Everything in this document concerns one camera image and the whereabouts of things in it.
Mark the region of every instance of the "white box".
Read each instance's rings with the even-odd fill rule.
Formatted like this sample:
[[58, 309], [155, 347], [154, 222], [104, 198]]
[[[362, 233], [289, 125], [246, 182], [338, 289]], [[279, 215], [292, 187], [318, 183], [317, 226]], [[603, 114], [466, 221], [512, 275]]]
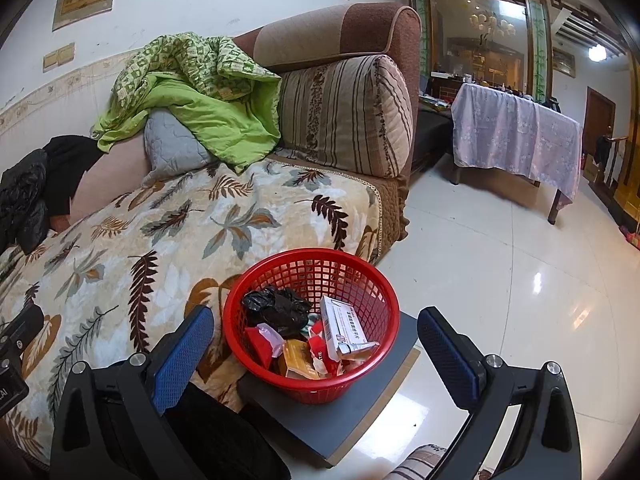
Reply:
[[349, 303], [323, 296], [320, 310], [327, 353], [333, 361], [360, 360], [378, 346], [376, 342], [367, 341], [356, 311]]

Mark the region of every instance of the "metal bolt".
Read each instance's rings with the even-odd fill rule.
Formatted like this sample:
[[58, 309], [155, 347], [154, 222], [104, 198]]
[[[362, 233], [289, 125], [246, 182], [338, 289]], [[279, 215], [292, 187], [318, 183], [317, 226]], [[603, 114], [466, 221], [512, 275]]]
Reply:
[[71, 368], [71, 371], [75, 374], [81, 374], [82, 372], [84, 372], [85, 368], [86, 368], [86, 363], [84, 361], [80, 361], [73, 365], [73, 367]]
[[546, 364], [546, 369], [549, 370], [553, 375], [558, 375], [562, 371], [562, 368], [560, 367], [560, 365], [553, 361], [549, 361]]
[[146, 361], [146, 356], [144, 354], [133, 354], [129, 358], [129, 363], [134, 366], [142, 366]]
[[499, 355], [490, 354], [486, 357], [486, 363], [491, 368], [500, 368], [504, 364], [504, 361]]

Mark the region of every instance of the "table with cloth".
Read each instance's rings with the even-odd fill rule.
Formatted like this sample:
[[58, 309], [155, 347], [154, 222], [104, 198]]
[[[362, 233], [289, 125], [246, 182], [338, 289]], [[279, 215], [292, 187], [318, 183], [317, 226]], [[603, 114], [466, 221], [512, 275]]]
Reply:
[[555, 187], [549, 213], [570, 204], [578, 190], [582, 127], [533, 101], [463, 84], [452, 107], [454, 183], [460, 168], [499, 168]]

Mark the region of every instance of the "lamp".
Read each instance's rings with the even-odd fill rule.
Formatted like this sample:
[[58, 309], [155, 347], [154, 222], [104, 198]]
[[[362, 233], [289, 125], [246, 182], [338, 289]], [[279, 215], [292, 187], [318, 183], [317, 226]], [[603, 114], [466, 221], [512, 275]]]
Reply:
[[596, 46], [592, 46], [589, 49], [589, 59], [592, 61], [599, 63], [607, 59], [607, 51], [601, 44], [597, 44]]

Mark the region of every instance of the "green blanket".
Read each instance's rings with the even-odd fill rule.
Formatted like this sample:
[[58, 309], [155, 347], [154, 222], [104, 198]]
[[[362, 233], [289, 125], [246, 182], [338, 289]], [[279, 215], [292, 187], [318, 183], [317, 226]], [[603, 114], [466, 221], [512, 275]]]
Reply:
[[120, 73], [92, 137], [108, 152], [144, 126], [150, 108], [166, 107], [213, 155], [241, 171], [280, 139], [279, 95], [280, 76], [231, 38], [160, 36]]

